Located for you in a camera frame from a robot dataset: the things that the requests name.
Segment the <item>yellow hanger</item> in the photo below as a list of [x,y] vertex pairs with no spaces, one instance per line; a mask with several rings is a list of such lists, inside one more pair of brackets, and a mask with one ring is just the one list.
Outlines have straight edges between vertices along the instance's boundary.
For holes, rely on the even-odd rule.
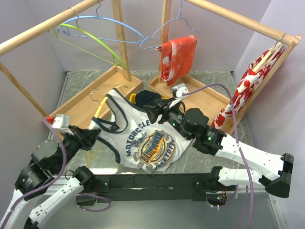
[[[120,88],[127,88],[127,86],[124,86],[124,85],[116,86],[116,89],[120,89]],[[99,106],[95,112],[94,117],[99,117],[102,107],[106,103],[107,99],[108,99],[108,97],[105,96],[100,102],[98,100],[93,100],[93,101],[96,101],[99,103]],[[93,160],[96,157],[96,155],[97,154],[95,153],[93,156],[90,156],[90,152],[86,151],[86,163],[87,163],[88,168],[91,168],[91,160]]]

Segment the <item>white graphic tank top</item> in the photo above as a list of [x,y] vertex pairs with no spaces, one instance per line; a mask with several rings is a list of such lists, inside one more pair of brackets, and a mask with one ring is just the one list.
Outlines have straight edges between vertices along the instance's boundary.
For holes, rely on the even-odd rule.
[[191,144],[169,123],[152,124],[146,112],[116,88],[106,97],[111,119],[93,117],[89,128],[100,129],[97,139],[114,152],[116,163],[148,173],[164,172]]

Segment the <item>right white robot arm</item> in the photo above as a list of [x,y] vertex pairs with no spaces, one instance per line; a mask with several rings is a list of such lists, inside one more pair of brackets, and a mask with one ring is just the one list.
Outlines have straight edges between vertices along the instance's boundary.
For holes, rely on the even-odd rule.
[[233,185],[263,187],[273,196],[289,197],[294,165],[291,154],[271,154],[242,143],[208,125],[209,118],[199,108],[182,112],[182,102],[167,99],[156,100],[156,103],[144,106],[151,123],[167,122],[184,139],[193,140],[193,148],[197,151],[245,165],[245,169],[214,167],[208,179],[212,189],[220,190]]

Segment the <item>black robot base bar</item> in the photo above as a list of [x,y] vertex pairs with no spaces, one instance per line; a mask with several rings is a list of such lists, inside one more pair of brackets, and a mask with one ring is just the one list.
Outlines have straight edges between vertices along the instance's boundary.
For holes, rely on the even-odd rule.
[[206,201],[207,193],[234,191],[209,173],[96,175],[85,193],[110,201],[183,200]]

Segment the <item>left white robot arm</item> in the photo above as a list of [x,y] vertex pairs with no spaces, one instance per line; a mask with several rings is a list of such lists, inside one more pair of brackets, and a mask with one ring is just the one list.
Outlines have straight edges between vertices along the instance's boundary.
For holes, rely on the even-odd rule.
[[66,164],[80,149],[92,149],[101,132],[76,126],[69,129],[71,133],[65,133],[61,143],[47,140],[31,154],[29,165],[20,172],[15,183],[13,198],[0,222],[2,229],[41,229],[70,199],[82,191],[94,189],[95,175],[82,166],[46,201],[38,203],[56,181],[54,176],[62,175]]

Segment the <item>blue plastic hanger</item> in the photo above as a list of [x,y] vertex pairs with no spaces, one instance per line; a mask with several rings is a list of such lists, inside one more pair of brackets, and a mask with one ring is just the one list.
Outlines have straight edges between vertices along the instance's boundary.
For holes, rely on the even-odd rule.
[[[100,38],[100,37],[98,37],[97,39],[100,40],[100,41],[120,42],[120,43],[129,43],[129,44],[140,44],[145,39],[144,35],[141,32],[139,32],[138,30],[136,30],[134,27],[132,27],[132,26],[130,26],[130,25],[128,25],[128,24],[126,24],[126,23],[124,23],[122,21],[116,20],[116,19],[99,16],[98,15],[99,7],[95,10],[96,11],[95,15],[83,15],[83,16],[80,16],[73,7],[68,7],[67,9],[68,10],[72,10],[75,13],[75,16],[65,20],[63,23],[68,24],[69,22],[74,21],[75,24],[76,24],[76,28],[77,29],[80,28],[79,24],[78,24],[78,21],[80,19],[93,19],[93,20],[100,20],[100,21],[111,22],[115,26],[122,26],[124,29],[128,29],[128,30],[132,31],[134,33],[134,36],[135,36],[134,41],[126,41],[125,39],[124,40],[118,40],[118,39],[107,39],[107,38]],[[70,28],[69,27],[65,26],[66,29],[62,29],[62,27],[64,27],[64,26],[63,25],[59,25],[57,27],[57,29],[55,30],[57,35],[60,33],[60,31],[62,31],[62,33],[67,35],[67,36],[90,39],[89,35],[72,34],[70,32]]]

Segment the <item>green hanger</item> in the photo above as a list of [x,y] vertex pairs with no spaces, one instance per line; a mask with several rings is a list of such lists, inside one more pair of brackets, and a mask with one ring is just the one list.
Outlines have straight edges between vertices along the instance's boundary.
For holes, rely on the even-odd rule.
[[97,37],[95,37],[94,35],[90,34],[89,32],[77,27],[77,26],[74,26],[74,25],[71,25],[71,24],[67,24],[67,23],[61,23],[60,26],[62,27],[66,27],[66,28],[71,28],[73,30],[76,30],[76,31],[79,31],[80,33],[83,33],[85,35],[87,35],[90,39],[94,40],[95,42],[97,42],[101,47],[105,48],[108,52],[110,52],[112,54],[112,58],[113,58],[113,61],[108,61],[92,52],[89,52],[81,47],[78,47],[62,38],[59,37],[59,32],[56,31],[54,28],[52,29],[52,32],[51,34],[53,35],[54,38],[57,38],[58,40],[68,44],[68,45],[71,45],[72,47],[74,48],[77,48],[89,55],[92,55],[104,62],[107,62],[109,64],[112,64],[113,66],[120,66],[122,67],[124,70],[127,70],[127,65],[125,64],[125,62],[119,57],[119,55],[117,53],[115,53],[108,45],[106,45],[104,42],[100,41]]

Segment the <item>wooden hanger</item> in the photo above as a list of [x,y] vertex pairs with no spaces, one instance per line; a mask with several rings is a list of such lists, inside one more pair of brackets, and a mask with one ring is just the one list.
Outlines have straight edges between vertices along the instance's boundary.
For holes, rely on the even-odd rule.
[[279,48],[281,47],[281,44],[278,43],[274,45],[268,52],[267,54],[261,59],[261,61],[253,68],[254,72],[258,72],[265,64],[265,62],[269,59],[269,57],[276,52]]

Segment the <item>dark navy garment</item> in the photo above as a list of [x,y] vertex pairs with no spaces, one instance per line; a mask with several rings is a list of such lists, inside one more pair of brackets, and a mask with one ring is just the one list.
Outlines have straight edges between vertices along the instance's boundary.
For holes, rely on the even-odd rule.
[[143,90],[136,94],[135,96],[135,105],[139,108],[142,108],[143,106],[150,105],[155,106],[156,100],[160,100],[162,97],[158,93]]

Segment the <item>yellow plastic bin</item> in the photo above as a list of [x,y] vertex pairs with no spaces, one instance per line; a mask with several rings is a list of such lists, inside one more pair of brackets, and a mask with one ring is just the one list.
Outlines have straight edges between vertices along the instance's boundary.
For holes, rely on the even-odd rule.
[[129,102],[132,103],[132,104],[136,104],[136,93],[133,93],[130,95],[129,97]]

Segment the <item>left wooden clothes rack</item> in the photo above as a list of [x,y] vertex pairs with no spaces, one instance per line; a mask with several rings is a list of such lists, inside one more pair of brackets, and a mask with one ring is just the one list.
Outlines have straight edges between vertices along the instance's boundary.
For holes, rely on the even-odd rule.
[[[73,8],[77,13],[81,13],[97,4],[95,0],[84,0]],[[60,25],[65,20],[75,16],[72,10],[65,10],[50,19],[26,30],[25,32],[16,35],[15,37],[1,43],[0,54],[5,55],[23,44],[33,40],[34,38],[50,31],[55,26]],[[125,44],[119,45],[119,57],[127,65],[127,70],[124,70],[120,66],[113,66],[95,81],[90,83],[87,87],[77,93],[73,98],[64,103],[58,109],[51,113],[51,117],[55,117],[57,114],[70,115],[71,123],[79,127],[88,127],[91,118],[95,115],[95,112],[99,106],[99,103],[93,100],[103,99],[106,93],[112,88],[124,85],[127,88],[124,89],[125,96],[129,96],[132,93],[142,88],[142,80],[132,75],[129,71],[129,63],[127,56],[127,48]],[[103,106],[99,114],[101,118],[107,118],[110,115],[110,110]]]

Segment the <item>wooden clothes rack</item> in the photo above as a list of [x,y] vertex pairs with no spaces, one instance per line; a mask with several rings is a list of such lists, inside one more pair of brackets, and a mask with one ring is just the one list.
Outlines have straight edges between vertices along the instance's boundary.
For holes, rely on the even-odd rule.
[[[84,0],[73,8],[77,13],[81,13],[97,4],[95,0]],[[15,37],[1,43],[0,54],[5,55],[23,44],[33,40],[34,38],[50,31],[55,26],[60,25],[65,20],[75,16],[72,10],[65,10],[50,19],[26,30],[25,32],[16,35]],[[127,65],[127,70],[124,70],[120,66],[113,66],[95,81],[90,83],[87,87],[77,93],[73,98],[64,103],[58,109],[51,113],[51,117],[55,117],[57,114],[70,115],[71,123],[79,127],[88,127],[91,118],[95,115],[95,112],[99,106],[99,103],[93,100],[103,99],[106,93],[112,88],[124,85],[127,88],[124,89],[125,96],[129,96],[132,93],[142,88],[142,80],[132,75],[129,71],[129,63],[127,56],[127,48],[125,44],[119,45],[119,57]],[[99,114],[101,118],[107,118],[110,115],[110,110],[103,106]]]
[[[281,43],[287,45],[288,47],[285,49],[283,54],[279,57],[278,61],[273,65],[271,70],[266,75],[263,82],[258,85],[257,89],[253,92],[253,94],[250,96],[249,100],[246,101],[244,107],[241,108],[241,110],[237,113],[237,122],[239,123],[244,116],[247,108],[250,106],[252,101],[257,97],[257,95],[260,93],[260,91],[264,88],[264,86],[267,84],[267,82],[270,80],[270,78],[274,75],[274,73],[278,70],[278,68],[282,65],[282,63],[285,61],[285,59],[288,57],[288,55],[291,53],[291,51],[295,48],[295,46],[298,45],[298,43],[301,41],[303,35],[297,34],[295,37],[285,34],[281,31],[278,31],[274,28],[271,28],[269,26],[266,26],[264,24],[261,24],[257,21],[254,21],[252,19],[249,19],[245,16],[242,16],[238,13],[232,12],[228,9],[225,9],[223,7],[220,7],[216,4],[213,4],[206,0],[186,0],[186,2],[191,3],[197,7],[200,7],[204,10],[207,10],[211,13],[214,13],[216,15],[219,15],[225,19],[228,19],[232,22],[235,22],[241,26],[244,26],[248,29],[253,30],[254,32],[257,32],[259,34],[262,34],[266,37],[269,37],[271,39],[274,39],[276,41],[280,41]],[[168,39],[169,34],[169,25],[165,25],[165,23],[170,19],[171,14],[171,0],[163,0],[163,7],[162,7],[162,27],[161,28],[161,42],[165,42]],[[201,83],[200,81],[188,76],[184,75],[182,78],[180,78],[177,83],[185,83],[187,88],[189,90],[193,89],[199,89],[205,84]],[[161,80],[158,78],[158,76],[155,76],[149,83],[148,87],[155,92],[161,94],[162,96],[171,96],[171,88],[166,85],[166,83],[162,83]],[[221,108],[224,108],[225,105],[229,103],[229,98],[224,96],[223,94],[217,92],[213,88],[209,87],[202,91],[199,91],[199,99],[195,98],[195,95],[190,95],[190,97],[186,98],[185,105],[186,108],[192,108],[192,107],[198,107],[200,108],[203,113],[213,120],[213,118],[216,116],[216,114],[221,110]],[[222,126],[222,130],[225,131],[228,134],[231,134],[234,130],[234,123],[233,118],[230,118],[226,121],[224,121],[224,125]]]

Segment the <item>orange tie-dye garment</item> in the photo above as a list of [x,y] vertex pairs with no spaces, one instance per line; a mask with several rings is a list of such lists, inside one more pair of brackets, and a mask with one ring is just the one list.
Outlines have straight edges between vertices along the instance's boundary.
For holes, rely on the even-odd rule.
[[173,40],[156,47],[161,53],[159,78],[167,86],[174,83],[191,70],[198,37],[189,35]]

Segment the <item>right wooden clothes rack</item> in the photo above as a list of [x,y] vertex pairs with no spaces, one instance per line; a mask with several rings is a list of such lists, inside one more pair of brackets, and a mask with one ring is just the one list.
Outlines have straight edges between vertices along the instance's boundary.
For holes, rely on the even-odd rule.
[[[269,26],[266,26],[264,24],[261,24],[257,21],[254,21],[252,19],[249,19],[245,16],[242,16],[238,13],[232,12],[228,9],[225,9],[223,7],[220,7],[216,4],[213,4],[206,0],[186,0],[186,2],[191,3],[197,7],[200,7],[204,10],[207,10],[211,13],[214,13],[216,15],[219,15],[225,19],[228,19],[232,22],[235,22],[241,26],[244,26],[248,29],[253,30],[254,32],[257,32],[259,34],[262,34],[266,37],[269,37],[271,39],[274,39],[276,41],[280,41],[281,43],[287,45],[288,47],[285,49],[283,54],[279,57],[278,61],[273,65],[271,70],[266,75],[263,82],[258,85],[257,89],[253,92],[253,94],[250,96],[249,100],[246,101],[244,107],[241,108],[241,110],[237,113],[237,122],[239,123],[244,116],[247,108],[250,106],[252,101],[257,97],[257,95],[260,93],[260,91],[264,88],[264,86],[267,84],[267,82],[270,80],[270,78],[274,75],[274,73],[278,70],[278,68],[282,65],[282,63],[285,61],[285,59],[288,57],[288,55],[291,53],[291,51],[295,48],[295,46],[298,45],[298,43],[301,41],[303,35],[297,34],[295,37],[285,34],[281,31],[278,31],[274,28],[271,28]],[[169,34],[169,25],[165,25],[165,23],[170,19],[171,14],[171,0],[163,0],[163,7],[162,7],[162,27],[161,28],[161,42],[165,42],[168,39]],[[188,76],[184,75],[182,78],[180,78],[177,83],[185,83],[187,88],[189,90],[193,89],[199,89],[205,84],[201,83],[200,81]],[[148,87],[155,92],[161,94],[162,96],[171,96],[171,88],[166,85],[166,83],[162,83],[161,80],[158,78],[158,76],[155,76],[149,83]],[[202,91],[199,91],[199,99],[195,98],[195,95],[190,95],[190,97],[186,98],[185,105],[186,108],[192,108],[192,107],[198,107],[200,108],[203,113],[213,120],[213,118],[216,116],[216,114],[221,110],[221,108],[224,108],[225,105],[229,103],[229,98],[224,96],[223,94],[217,92],[213,88],[209,87]],[[224,121],[224,125],[222,126],[222,130],[225,131],[228,134],[231,134],[234,130],[234,123],[233,118],[230,118],[226,121]]]

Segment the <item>red floral white garment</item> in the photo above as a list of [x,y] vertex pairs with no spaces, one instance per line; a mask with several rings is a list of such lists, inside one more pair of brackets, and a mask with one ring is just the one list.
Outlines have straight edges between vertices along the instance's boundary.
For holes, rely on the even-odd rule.
[[253,68],[261,61],[261,59],[267,54],[267,52],[271,48],[265,51],[255,61],[249,64],[234,93],[233,105],[229,103],[226,107],[220,110],[220,112],[217,114],[217,116],[215,116],[212,121],[212,127],[215,127],[216,129],[221,129],[225,121],[233,116],[233,112],[237,114],[242,109],[242,107],[249,100],[253,92],[265,79],[272,66],[282,55],[284,51],[284,45],[282,43],[280,44],[281,47],[269,57],[269,59],[265,62],[264,66],[257,73],[253,71]]

